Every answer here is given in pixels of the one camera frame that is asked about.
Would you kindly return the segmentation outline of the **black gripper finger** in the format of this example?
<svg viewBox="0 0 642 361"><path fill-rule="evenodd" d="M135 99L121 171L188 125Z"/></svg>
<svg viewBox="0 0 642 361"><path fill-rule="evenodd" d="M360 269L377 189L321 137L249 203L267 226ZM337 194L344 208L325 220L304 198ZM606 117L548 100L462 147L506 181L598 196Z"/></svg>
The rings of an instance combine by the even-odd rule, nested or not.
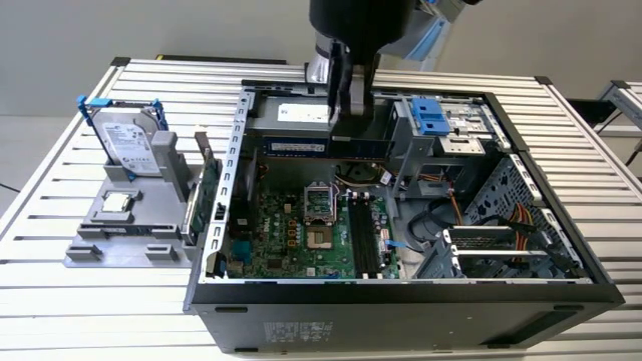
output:
<svg viewBox="0 0 642 361"><path fill-rule="evenodd" d="M373 120L373 63L353 64L348 47L331 41L327 105L329 137L359 138Z"/></svg>

